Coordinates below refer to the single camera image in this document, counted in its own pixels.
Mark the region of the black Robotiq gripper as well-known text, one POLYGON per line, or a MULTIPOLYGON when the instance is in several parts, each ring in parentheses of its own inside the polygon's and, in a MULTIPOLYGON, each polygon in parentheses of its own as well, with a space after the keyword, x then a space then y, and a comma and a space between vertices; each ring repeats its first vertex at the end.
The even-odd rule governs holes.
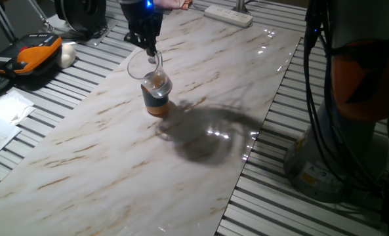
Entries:
POLYGON ((121 1, 120 7, 130 29, 124 41, 146 49, 148 56, 155 56, 163 13, 155 8, 153 1, 121 1))

